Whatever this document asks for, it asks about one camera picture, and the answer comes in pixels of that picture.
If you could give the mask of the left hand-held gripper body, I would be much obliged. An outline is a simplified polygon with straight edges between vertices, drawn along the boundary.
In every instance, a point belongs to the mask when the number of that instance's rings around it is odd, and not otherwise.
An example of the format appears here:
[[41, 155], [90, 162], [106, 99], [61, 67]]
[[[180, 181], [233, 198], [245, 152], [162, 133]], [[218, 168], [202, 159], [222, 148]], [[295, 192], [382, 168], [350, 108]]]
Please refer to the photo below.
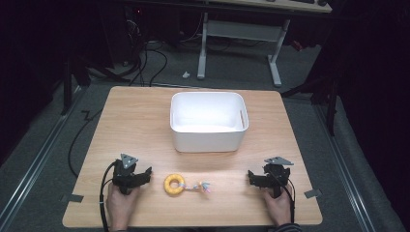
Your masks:
[[129, 195], [134, 188], [142, 185], [141, 176], [134, 174], [138, 159], [126, 154], [120, 157], [114, 164], [112, 182], [123, 194]]

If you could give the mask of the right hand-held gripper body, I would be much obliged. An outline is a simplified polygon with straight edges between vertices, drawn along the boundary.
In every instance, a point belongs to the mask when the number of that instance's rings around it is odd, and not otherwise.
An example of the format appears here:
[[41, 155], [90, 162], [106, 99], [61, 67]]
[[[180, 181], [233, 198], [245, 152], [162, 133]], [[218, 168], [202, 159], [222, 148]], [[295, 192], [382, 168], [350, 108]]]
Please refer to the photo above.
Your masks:
[[293, 162], [282, 157], [265, 159], [265, 162], [264, 176], [258, 176], [256, 183], [261, 188], [272, 189], [274, 198], [278, 198], [281, 189], [287, 186], [290, 176], [290, 168], [285, 168], [285, 165], [293, 165]]

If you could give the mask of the person's right hand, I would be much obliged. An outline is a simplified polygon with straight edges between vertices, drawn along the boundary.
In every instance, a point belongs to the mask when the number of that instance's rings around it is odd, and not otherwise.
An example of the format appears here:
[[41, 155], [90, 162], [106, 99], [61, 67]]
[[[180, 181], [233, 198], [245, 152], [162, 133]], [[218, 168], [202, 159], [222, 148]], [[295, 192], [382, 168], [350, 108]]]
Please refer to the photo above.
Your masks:
[[282, 226], [292, 221], [291, 200], [283, 188], [280, 191], [280, 196], [277, 198], [272, 196], [274, 192], [270, 188], [262, 189], [261, 193], [266, 203], [268, 215], [274, 226]]

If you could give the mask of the person's left hand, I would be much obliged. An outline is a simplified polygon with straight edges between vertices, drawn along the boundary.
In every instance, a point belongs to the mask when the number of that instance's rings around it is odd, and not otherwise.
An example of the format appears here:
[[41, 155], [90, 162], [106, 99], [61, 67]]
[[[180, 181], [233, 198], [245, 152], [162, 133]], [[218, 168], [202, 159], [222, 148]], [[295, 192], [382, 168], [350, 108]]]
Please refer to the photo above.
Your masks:
[[106, 209], [109, 214], [109, 231], [128, 229], [140, 188], [134, 188], [129, 195], [123, 194], [113, 184], [108, 186]]

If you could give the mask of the white plastic bin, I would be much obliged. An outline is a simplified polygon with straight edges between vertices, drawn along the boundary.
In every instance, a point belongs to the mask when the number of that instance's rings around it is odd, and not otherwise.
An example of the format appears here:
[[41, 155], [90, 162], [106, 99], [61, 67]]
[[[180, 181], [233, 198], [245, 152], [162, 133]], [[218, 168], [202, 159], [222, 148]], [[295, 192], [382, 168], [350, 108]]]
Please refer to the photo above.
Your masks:
[[238, 93], [180, 92], [171, 99], [170, 127], [179, 152], [233, 152], [249, 128], [249, 116]]

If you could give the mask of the black metal stand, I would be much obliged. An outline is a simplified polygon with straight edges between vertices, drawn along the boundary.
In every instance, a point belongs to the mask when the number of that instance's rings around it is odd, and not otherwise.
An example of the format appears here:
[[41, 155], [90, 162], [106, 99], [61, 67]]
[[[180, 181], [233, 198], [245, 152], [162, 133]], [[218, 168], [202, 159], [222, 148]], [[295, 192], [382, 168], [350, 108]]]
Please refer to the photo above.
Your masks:
[[297, 93], [310, 92], [312, 104], [327, 104], [326, 129], [331, 136], [334, 136], [335, 115], [337, 113], [337, 89], [338, 79], [336, 77], [320, 77], [285, 91], [280, 95], [283, 98], [289, 98]]
[[88, 87], [91, 83], [87, 64], [83, 57], [70, 56], [64, 64], [63, 115], [68, 113], [73, 103], [73, 79], [81, 87]]

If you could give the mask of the dark computer tower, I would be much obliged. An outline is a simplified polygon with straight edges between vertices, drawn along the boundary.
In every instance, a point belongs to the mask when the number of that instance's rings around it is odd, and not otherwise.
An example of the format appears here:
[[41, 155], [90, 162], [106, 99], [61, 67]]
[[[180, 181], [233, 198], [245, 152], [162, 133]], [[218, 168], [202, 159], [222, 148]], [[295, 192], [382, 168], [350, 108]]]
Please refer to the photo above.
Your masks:
[[140, 17], [138, 10], [136, 10], [135, 8], [126, 6], [124, 8], [124, 11], [127, 33], [131, 44], [131, 60], [135, 63], [136, 57], [139, 54], [139, 50], [141, 49], [141, 45], [143, 44], [143, 41], [141, 39], [142, 34], [140, 30]]

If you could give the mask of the white-legged wooden desk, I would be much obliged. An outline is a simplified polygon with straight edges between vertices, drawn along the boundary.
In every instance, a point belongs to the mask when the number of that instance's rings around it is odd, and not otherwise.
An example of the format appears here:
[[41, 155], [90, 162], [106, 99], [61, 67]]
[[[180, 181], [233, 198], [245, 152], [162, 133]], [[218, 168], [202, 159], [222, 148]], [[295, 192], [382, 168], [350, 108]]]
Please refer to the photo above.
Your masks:
[[[263, 9], [279, 9], [290, 13], [302, 12], [329, 14], [333, 9], [328, 1], [329, 0], [205, 0], [205, 4], [209, 5], [210, 2], [217, 2], [261, 7]], [[275, 43], [276, 47], [274, 48], [273, 53], [267, 56], [268, 64], [274, 85], [280, 87], [281, 80], [278, 73], [277, 59], [288, 31], [289, 24], [289, 18], [285, 19], [279, 26], [268, 26], [242, 22], [229, 22], [223, 19], [209, 19], [208, 14], [204, 13], [197, 78], [205, 78], [207, 39], [209, 37], [270, 42]]]

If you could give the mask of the metal floor rail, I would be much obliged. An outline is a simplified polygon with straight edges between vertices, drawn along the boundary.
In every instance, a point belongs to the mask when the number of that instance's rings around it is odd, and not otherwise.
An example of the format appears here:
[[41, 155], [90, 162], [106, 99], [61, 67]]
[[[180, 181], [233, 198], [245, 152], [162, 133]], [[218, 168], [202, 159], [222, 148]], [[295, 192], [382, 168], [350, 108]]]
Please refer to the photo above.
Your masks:
[[65, 109], [60, 103], [64, 92], [58, 90], [51, 105], [34, 120], [5, 166], [0, 168], [0, 230], [6, 231], [15, 220], [86, 91], [87, 87], [76, 87], [73, 102]]
[[327, 140], [332, 150], [331, 154], [335, 161], [337, 173], [343, 184], [350, 205], [354, 211], [354, 214], [362, 231], [375, 232], [375, 227], [367, 211], [364, 199], [362, 198], [362, 195], [359, 192], [359, 189], [355, 184], [354, 179], [348, 169], [348, 166], [343, 158], [342, 152], [338, 146], [337, 140], [333, 135], [331, 135], [327, 128], [326, 115], [324, 109], [321, 106], [317, 105], [314, 105], [312, 108], [318, 120], [320, 121], [322, 130], [326, 134]]

